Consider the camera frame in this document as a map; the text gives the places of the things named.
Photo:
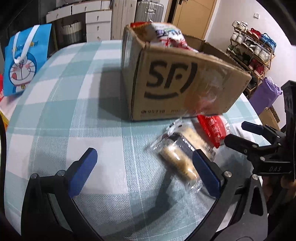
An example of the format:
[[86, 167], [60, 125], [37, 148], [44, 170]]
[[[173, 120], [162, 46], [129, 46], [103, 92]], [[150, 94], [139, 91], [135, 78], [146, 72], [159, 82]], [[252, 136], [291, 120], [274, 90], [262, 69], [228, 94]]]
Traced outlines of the person's right hand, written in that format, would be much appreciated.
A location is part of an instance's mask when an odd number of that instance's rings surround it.
[[275, 192], [276, 187], [278, 186], [280, 186], [283, 189], [287, 189], [287, 193], [284, 197], [284, 202], [288, 202], [295, 198], [295, 181], [292, 182], [291, 180], [288, 180], [285, 177], [282, 177], [281, 180], [279, 180], [279, 178], [276, 176], [263, 176], [262, 180], [262, 189], [266, 201], [269, 200], [273, 192]]

